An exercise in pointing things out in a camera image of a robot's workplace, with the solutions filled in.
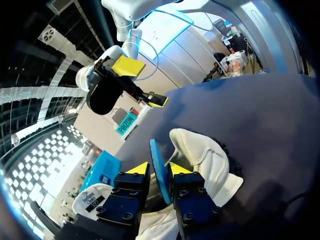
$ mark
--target gray table surface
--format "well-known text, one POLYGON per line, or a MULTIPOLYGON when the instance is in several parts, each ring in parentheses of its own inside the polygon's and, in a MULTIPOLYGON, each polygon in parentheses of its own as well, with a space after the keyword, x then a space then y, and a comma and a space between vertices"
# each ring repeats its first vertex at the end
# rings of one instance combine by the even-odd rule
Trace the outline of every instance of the gray table surface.
MULTIPOLYGON (((152 109, 116 154, 122 170, 151 160, 153 138, 167 160, 174 151, 170 130, 186 128, 224 142, 240 163, 244 183, 224 207, 238 222, 309 189, 320 149, 315 78, 244 75, 172 90, 167 96, 166 106, 152 109)), ((288 216, 302 201, 290 206, 288 216)))

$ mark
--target metal screw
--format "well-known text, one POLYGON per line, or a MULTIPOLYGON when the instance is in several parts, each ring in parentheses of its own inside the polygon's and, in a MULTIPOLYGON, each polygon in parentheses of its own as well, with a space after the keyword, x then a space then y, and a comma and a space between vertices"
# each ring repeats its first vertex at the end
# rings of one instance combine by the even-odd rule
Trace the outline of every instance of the metal screw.
POLYGON ((132 190, 132 191, 130 192, 130 195, 134 196, 134 195, 137 195, 138 193, 139 193, 138 191, 132 190))
POLYGON ((183 216, 183 220, 185 222, 190 222, 194 219, 194 215, 191 213, 191 212, 188 212, 186 213, 184 216, 183 216))
POLYGON ((211 212, 212 212, 213 214, 218 214, 218 213, 220 212, 220 209, 221 209, 221 207, 216 206, 215 209, 212 209, 212 210, 211 210, 211 212))
POLYGON ((181 190, 181 191, 179 192, 179 196, 180 196, 181 198, 183 198, 183 197, 187 196, 188 193, 189 193, 189 192, 188 192, 187 190, 181 190))
POLYGON ((133 214, 131 212, 126 212, 124 214, 124 216, 122 217, 122 219, 124 219, 124 220, 130 220, 132 218, 133 218, 133 214))
POLYGON ((106 211, 103 206, 98 206, 95 210, 98 214, 103 214, 106 211))
POLYGON ((115 194, 115 193, 118 193, 120 192, 120 189, 115 187, 115 188, 112 188, 112 192, 115 194))
POLYGON ((204 187, 199 187, 198 188, 198 192, 202 195, 206 194, 207 193, 207 190, 204 188, 204 187))

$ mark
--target blue box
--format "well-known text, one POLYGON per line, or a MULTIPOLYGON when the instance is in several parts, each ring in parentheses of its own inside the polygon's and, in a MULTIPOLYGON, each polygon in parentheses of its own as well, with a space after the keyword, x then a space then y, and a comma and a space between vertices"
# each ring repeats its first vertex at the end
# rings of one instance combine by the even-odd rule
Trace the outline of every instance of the blue box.
POLYGON ((86 175, 80 193, 94 184, 107 184, 114 186, 114 179, 118 175, 121 161, 107 151, 102 151, 94 165, 86 175))

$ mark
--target white label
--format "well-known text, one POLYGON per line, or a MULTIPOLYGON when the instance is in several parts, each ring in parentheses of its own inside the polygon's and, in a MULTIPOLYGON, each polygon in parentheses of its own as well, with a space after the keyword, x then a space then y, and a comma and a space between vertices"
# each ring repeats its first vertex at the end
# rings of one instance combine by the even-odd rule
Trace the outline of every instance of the white label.
POLYGON ((98 200, 101 196, 102 195, 94 187, 92 187, 90 190, 84 190, 83 192, 81 192, 79 204, 86 210, 89 206, 95 208, 101 203, 101 201, 98 200))

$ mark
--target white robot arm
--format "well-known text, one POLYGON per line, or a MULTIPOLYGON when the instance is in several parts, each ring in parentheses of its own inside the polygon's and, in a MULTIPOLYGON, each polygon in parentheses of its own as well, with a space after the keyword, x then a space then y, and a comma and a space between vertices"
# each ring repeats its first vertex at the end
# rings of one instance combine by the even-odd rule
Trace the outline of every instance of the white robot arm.
POLYGON ((133 81, 137 77, 118 76, 113 70, 114 64, 122 56, 136 60, 142 31, 133 29, 134 21, 146 16, 156 8, 179 3, 182 0, 101 0, 113 17, 117 40, 124 42, 122 48, 114 45, 108 48, 94 65, 81 68, 75 77, 78 87, 88 92, 86 102, 89 108, 99 115, 109 113, 123 91, 136 100, 143 100, 151 106, 163 106, 167 102, 165 96, 154 92, 145 93, 133 81))
POLYGON ((115 26, 116 38, 124 42, 133 27, 134 21, 143 18, 156 8, 180 2, 177 0, 101 0, 102 6, 111 12, 115 26))

